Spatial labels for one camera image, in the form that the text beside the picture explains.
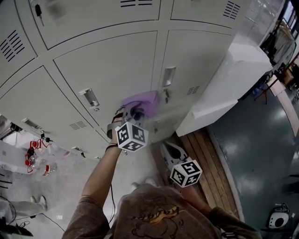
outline brown t-shirt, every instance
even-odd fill
[[[218,239],[225,235],[261,239],[257,231],[220,208],[206,218],[173,188],[146,184],[121,199],[112,228],[95,200],[82,197],[63,239]]]

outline plastic bottle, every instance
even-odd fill
[[[48,162],[43,157],[37,155],[31,156],[25,161],[28,167],[31,167],[34,173],[41,176],[48,176],[57,171],[57,164],[55,162]]]

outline locker vent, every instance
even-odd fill
[[[0,45],[1,52],[8,62],[10,62],[24,48],[25,47],[16,30],[14,30]]]
[[[86,124],[82,121],[70,125],[74,130],[86,127]]]
[[[225,7],[225,10],[224,10],[223,16],[229,17],[231,19],[236,19],[237,15],[239,13],[239,10],[240,10],[239,5],[236,5],[235,3],[228,1],[227,5]]]
[[[189,88],[187,95],[195,94],[198,89],[199,89],[199,86]]]
[[[124,0],[121,1],[121,7],[152,5],[152,1],[153,0]]]

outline purple cloth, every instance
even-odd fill
[[[155,114],[158,105],[158,92],[149,91],[131,96],[124,99],[122,101],[122,105],[128,105],[132,102],[141,102],[141,105],[138,108],[142,108],[144,110],[144,114],[148,117],[151,117]]]

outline black and white marker cube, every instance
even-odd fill
[[[202,170],[196,160],[187,158],[187,162],[176,164],[172,167],[170,178],[181,188],[198,182]]]
[[[119,148],[135,152],[148,143],[149,132],[130,122],[126,122],[121,127],[116,127],[115,130]]]

